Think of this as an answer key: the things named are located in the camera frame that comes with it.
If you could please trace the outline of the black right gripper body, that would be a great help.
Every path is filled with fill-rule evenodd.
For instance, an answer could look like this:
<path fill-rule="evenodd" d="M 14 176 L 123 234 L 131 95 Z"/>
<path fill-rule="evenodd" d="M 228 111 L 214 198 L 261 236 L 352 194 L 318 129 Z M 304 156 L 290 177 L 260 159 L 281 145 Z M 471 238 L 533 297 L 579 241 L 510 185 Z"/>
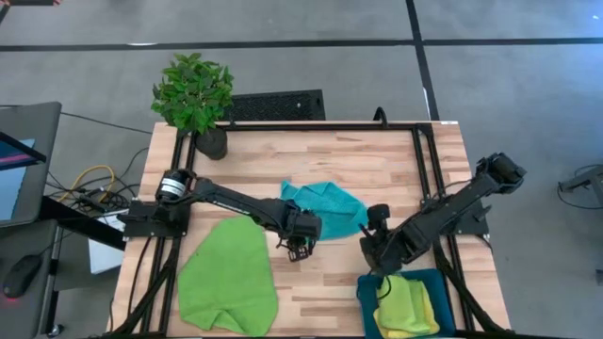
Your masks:
<path fill-rule="evenodd" d="M 362 227 L 361 230 L 361 251 L 375 274 L 396 273 L 416 259 L 406 226 L 399 226 L 394 230 L 376 229 L 373 233 L 367 227 Z"/>

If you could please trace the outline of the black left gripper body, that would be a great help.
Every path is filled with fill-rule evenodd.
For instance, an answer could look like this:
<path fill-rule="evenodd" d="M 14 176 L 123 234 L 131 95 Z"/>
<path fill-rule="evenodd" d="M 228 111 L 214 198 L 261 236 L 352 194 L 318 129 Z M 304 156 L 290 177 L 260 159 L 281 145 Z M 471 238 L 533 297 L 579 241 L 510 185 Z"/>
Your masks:
<path fill-rule="evenodd" d="M 309 210 L 301 209 L 293 201 L 284 201 L 281 231 L 283 239 L 293 237 L 309 238 L 317 241 L 321 237 L 322 220 Z"/>

